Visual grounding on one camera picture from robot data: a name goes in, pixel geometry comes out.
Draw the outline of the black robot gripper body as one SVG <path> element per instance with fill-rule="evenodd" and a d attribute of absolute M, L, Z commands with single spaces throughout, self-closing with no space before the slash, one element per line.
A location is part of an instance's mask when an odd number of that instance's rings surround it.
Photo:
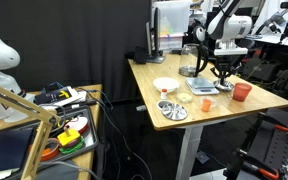
<path fill-rule="evenodd" d="M 215 65 L 211 68 L 211 72 L 219 79 L 226 79 L 236 74 L 241 67 L 242 55 L 223 55 L 217 56 Z"/>

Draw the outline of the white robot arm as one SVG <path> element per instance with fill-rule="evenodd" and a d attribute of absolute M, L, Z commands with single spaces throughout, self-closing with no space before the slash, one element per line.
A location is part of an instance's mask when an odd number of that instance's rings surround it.
<path fill-rule="evenodd" d="M 223 0 L 219 11 L 210 21 L 207 33 L 215 41 L 214 55 L 246 55 L 247 48 L 238 47 L 236 39 L 244 38 L 252 27 L 249 16 L 236 16 L 235 12 L 244 0 Z"/>

